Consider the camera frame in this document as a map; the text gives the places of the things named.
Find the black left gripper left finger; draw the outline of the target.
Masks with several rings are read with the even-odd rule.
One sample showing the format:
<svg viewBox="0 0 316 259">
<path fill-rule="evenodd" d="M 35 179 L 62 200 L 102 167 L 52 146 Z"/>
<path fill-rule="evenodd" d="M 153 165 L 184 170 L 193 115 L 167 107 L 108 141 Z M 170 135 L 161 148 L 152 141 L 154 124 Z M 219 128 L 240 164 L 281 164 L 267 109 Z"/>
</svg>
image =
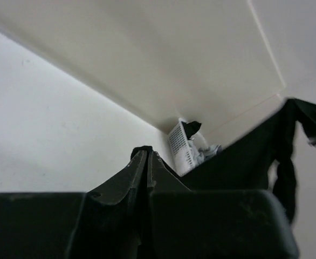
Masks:
<svg viewBox="0 0 316 259">
<path fill-rule="evenodd" d="M 147 152 L 87 193 L 0 193 L 0 258 L 119 257 Z"/>
</svg>

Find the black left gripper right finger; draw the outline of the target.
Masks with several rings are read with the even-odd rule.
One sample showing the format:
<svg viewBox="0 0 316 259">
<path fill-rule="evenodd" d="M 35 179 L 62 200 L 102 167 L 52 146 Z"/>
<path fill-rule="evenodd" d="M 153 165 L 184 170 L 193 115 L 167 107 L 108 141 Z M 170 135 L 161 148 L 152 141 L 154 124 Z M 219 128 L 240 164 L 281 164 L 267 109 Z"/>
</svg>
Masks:
<svg viewBox="0 0 316 259">
<path fill-rule="evenodd" d="M 156 152 L 147 176 L 157 258 L 298 258 L 283 208 L 265 190 L 193 191 Z"/>
</svg>

